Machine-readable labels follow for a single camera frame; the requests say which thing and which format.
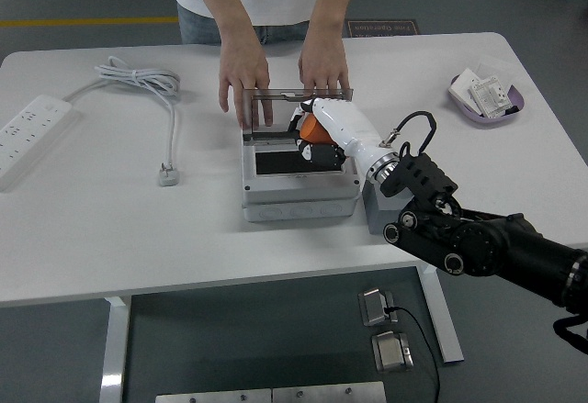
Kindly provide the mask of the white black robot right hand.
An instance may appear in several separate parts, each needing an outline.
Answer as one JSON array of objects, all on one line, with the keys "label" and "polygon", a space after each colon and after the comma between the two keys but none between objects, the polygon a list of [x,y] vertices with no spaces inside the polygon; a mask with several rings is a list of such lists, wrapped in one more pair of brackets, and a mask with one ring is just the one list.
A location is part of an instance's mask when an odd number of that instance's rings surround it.
[{"label": "white black robot right hand", "polygon": [[380,135],[351,101],[314,97],[301,102],[288,131],[296,135],[302,157],[323,167],[339,166],[352,158],[361,174],[378,178],[399,161],[396,152],[380,145]]}]

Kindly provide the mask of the person's right hand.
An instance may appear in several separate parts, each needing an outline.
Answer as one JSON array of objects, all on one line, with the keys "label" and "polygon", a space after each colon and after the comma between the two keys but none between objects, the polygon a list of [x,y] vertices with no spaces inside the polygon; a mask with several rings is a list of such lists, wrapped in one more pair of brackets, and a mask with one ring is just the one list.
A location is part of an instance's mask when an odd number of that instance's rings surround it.
[{"label": "person's right hand", "polygon": [[229,111],[229,90],[232,89],[235,115],[241,128],[246,127],[243,114],[243,91],[267,89],[270,84],[265,52],[255,33],[238,37],[224,35],[220,45],[219,104]]}]

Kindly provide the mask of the person's left hand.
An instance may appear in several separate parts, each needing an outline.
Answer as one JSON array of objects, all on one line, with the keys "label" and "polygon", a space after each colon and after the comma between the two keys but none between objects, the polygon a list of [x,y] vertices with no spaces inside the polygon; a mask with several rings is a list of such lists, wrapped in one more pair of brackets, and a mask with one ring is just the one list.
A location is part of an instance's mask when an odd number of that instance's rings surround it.
[{"label": "person's left hand", "polygon": [[300,81],[307,90],[347,90],[350,88],[345,47],[337,32],[310,28],[299,58]]}]

